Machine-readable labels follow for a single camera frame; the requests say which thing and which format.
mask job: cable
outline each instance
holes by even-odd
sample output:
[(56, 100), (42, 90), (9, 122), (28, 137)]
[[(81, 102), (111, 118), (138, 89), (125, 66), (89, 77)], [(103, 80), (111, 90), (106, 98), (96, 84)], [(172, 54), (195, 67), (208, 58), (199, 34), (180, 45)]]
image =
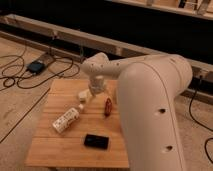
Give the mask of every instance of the cable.
[[(66, 57), (66, 58), (64, 58), (64, 57), (54, 57), (54, 59), (56, 60), (56, 61), (55, 61), (56, 63), (59, 62), (59, 63), (64, 63), (64, 64), (70, 64), (70, 62), (62, 61), (62, 60), (60, 60), (60, 59), (68, 59), (68, 60), (71, 60), (72, 63), (73, 63), (73, 66), (76, 66), (76, 67), (77, 67), (78, 73), (79, 73), (80, 67), (79, 67), (77, 64), (74, 64), (74, 61), (73, 61), (72, 58), (69, 58), (69, 57)], [(50, 69), (50, 67), (48, 67), (48, 71), (49, 71), (51, 74), (53, 74), (53, 75), (56, 74), (54, 71), (52, 71), (52, 70)], [(58, 76), (59, 76), (60, 78), (71, 78), (71, 77), (73, 77), (73, 75), (68, 75), (68, 76), (58, 75)]]
[[(194, 121), (195, 123), (197, 123), (198, 125), (202, 126), (203, 128), (206, 128), (206, 129), (209, 130), (210, 132), (213, 132), (213, 129), (212, 129), (212, 128), (209, 128), (208, 126), (204, 125), (203, 123), (201, 123), (200, 121), (198, 121), (197, 119), (195, 119), (195, 117), (193, 116), (192, 111), (191, 111), (192, 103), (193, 103), (193, 101), (194, 101), (194, 99), (195, 99), (195, 97), (196, 97), (196, 95), (197, 95), (197, 92), (198, 92), (199, 87), (200, 87), (200, 85), (201, 85), (201, 83), (202, 83), (202, 80), (203, 80), (203, 77), (200, 76), (200, 80), (199, 80), (198, 86), (197, 86), (197, 88), (195, 89), (195, 92), (194, 92), (194, 94), (193, 94), (193, 96), (192, 96), (192, 98), (191, 98), (190, 104), (189, 104), (189, 114), (190, 114), (191, 118), (193, 119), (193, 121)], [(212, 141), (212, 140), (213, 140), (213, 138), (208, 138), (208, 139), (205, 140), (205, 143), (204, 143), (204, 150), (205, 150), (205, 154), (206, 154), (207, 158), (208, 158), (209, 161), (213, 164), (213, 159), (210, 157), (209, 152), (208, 152), (208, 149), (207, 149), (208, 142), (209, 142), (209, 141)]]
[[(51, 76), (51, 77), (49, 77), (49, 78), (43, 80), (43, 81), (40, 82), (39, 84), (36, 84), (36, 85), (33, 85), (33, 86), (29, 86), (29, 87), (24, 87), (24, 86), (21, 86), (21, 85), (20, 85), (20, 83), (21, 83), (23, 80), (26, 80), (26, 79), (23, 77), (24, 74), (26, 73), (26, 71), (25, 71), (25, 72), (20, 76), (20, 78), (18, 78), (18, 81), (17, 81), (16, 85), (17, 85), (17, 87), (19, 87), (20, 89), (32, 89), (32, 88), (36, 88), (36, 87), (38, 87), (38, 86), (44, 84), (45, 82), (47, 82), (47, 81), (50, 80), (51, 78), (54, 78), (54, 77), (56, 77), (56, 76), (60, 76), (60, 74), (62, 74), (62, 73), (64, 73), (64, 72), (68, 71), (69, 69), (71, 69), (71, 68), (73, 67), (73, 65), (74, 65), (74, 62), (73, 62), (73, 60), (72, 60), (72, 63), (70, 63), (70, 66), (69, 66), (68, 68), (66, 68), (66, 69), (64, 69), (64, 70), (62, 70), (62, 71), (60, 71), (60, 72), (58, 72), (58, 73), (55, 73), (53, 76)], [(79, 67), (78, 65), (75, 65), (75, 66), (77, 66), (77, 71), (76, 71), (74, 74), (72, 74), (71, 76), (69, 76), (69, 77), (73, 77), (73, 76), (77, 75), (77, 74), (80, 72), (80, 67)]]
[(213, 159), (210, 157), (209, 152), (208, 152), (208, 149), (207, 149), (207, 145), (208, 145), (209, 141), (212, 141), (212, 140), (213, 140), (213, 138), (208, 138), (208, 139), (205, 141), (204, 149), (205, 149), (206, 156), (208, 157), (209, 161), (213, 164)]
[(31, 106), (31, 108), (24, 114), (24, 116), (19, 119), (19, 121), (12, 127), (12, 129), (1, 139), (0, 144), (11, 134), (11, 132), (20, 124), (20, 122), (36, 107), (36, 105), (44, 98), (44, 96), (49, 92), (50, 88), (46, 90), (42, 96)]
[(191, 111), (192, 103), (193, 103), (193, 101), (194, 101), (194, 99), (195, 99), (195, 97), (196, 97), (196, 95), (197, 95), (197, 92), (198, 92), (198, 90), (199, 90), (199, 88), (200, 88), (200, 85), (201, 85), (202, 81), (203, 81), (203, 78), (202, 78), (202, 76), (201, 76), (201, 77), (200, 77), (200, 80), (199, 80), (199, 83), (198, 83), (198, 86), (197, 86), (197, 88), (195, 89), (195, 92), (194, 92), (194, 94), (193, 94), (193, 96), (192, 96), (192, 98), (191, 98), (190, 104), (189, 104), (189, 115), (191, 116), (191, 118), (193, 119), (193, 121), (194, 121), (195, 123), (197, 123), (198, 125), (202, 126), (203, 128), (206, 128), (207, 130), (213, 132), (213, 129), (212, 129), (212, 128), (209, 128), (208, 126), (206, 126), (206, 125), (204, 125), (203, 123), (201, 123), (200, 121), (198, 121), (198, 120), (193, 116), (192, 111)]

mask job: black phone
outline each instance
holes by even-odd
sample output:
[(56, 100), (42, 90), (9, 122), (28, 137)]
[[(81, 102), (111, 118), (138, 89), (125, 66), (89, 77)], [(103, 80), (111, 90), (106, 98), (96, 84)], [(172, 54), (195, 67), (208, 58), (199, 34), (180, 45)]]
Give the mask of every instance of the black phone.
[(89, 147), (107, 149), (109, 137), (87, 134), (84, 140), (84, 145)]

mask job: wooden table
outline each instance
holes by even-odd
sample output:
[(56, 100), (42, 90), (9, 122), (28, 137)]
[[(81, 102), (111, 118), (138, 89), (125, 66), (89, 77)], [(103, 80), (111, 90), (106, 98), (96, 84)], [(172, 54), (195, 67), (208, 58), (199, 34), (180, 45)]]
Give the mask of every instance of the wooden table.
[[(107, 83), (108, 93), (92, 98), (80, 118), (62, 134), (52, 123), (71, 107), (79, 104), (77, 94), (88, 88), (88, 80), (56, 79), (53, 81), (42, 117), (37, 126), (26, 159), (27, 166), (73, 168), (129, 168), (125, 144), (121, 132), (119, 114), (115, 104), (116, 81)], [(106, 98), (113, 101), (110, 117), (104, 116)], [(108, 136), (107, 150), (83, 145), (85, 135)]]

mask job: gray floor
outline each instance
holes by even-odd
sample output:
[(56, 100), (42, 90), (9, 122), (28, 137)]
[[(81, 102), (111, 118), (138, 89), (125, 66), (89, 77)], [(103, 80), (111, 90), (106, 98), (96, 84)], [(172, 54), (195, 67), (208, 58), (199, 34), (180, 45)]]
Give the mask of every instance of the gray floor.
[[(0, 56), (8, 54), (21, 54), (23, 45), (7, 41), (0, 38)], [(24, 55), (26, 63), (36, 59), (41, 51), (28, 48)], [(0, 66), (11, 59), (0, 59)], [(54, 64), (52, 69), (60, 71), (61, 67)], [(38, 83), (51, 75), (48, 71), (43, 73), (38, 79), (26, 82), (27, 85)], [(82, 72), (74, 78), (86, 78)], [(20, 90), (17, 87), (0, 92), (0, 138), (3, 137), (23, 114), (32, 106), (41, 94), (50, 86), (52, 80), (33, 90)], [(14, 131), (0, 144), (0, 170), (1, 171), (46, 171), (47, 168), (34, 168), (25, 166), (25, 158), (31, 140), (36, 129), (36, 124), (42, 112), (45, 98), (32, 110), (29, 115), (14, 129)], [(175, 100), (177, 119), (179, 122), (180, 135), (184, 148), (187, 168), (189, 171), (212, 171), (213, 165), (207, 160), (204, 153), (203, 144), (206, 138), (213, 137), (213, 134), (196, 125), (188, 116), (189, 99), (179, 96)], [(213, 106), (195, 101), (193, 104), (195, 116), (213, 127)], [(213, 142), (209, 143), (209, 153), (213, 157)]]

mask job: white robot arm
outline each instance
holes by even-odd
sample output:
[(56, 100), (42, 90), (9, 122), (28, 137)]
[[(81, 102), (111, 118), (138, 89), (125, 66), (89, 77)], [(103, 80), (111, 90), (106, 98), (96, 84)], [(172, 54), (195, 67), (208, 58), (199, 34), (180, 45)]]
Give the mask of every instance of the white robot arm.
[(82, 69), (93, 94), (104, 91), (100, 75), (118, 77), (117, 103), (131, 171), (186, 170), (174, 109), (174, 97), (192, 78), (186, 59), (147, 55), (109, 61), (99, 53)]

